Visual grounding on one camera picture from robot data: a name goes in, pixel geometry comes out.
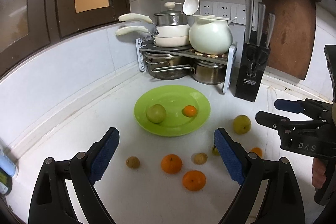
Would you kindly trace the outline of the person's right hand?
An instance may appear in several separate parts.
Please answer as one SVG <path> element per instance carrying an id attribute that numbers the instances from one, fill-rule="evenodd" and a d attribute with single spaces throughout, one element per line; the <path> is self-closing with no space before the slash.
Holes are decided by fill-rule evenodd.
<path id="1" fill-rule="evenodd" d="M 314 158 L 313 165 L 312 165 L 312 185 L 317 188 L 321 189 L 323 184 L 326 181 L 326 165 L 323 161 Z"/>

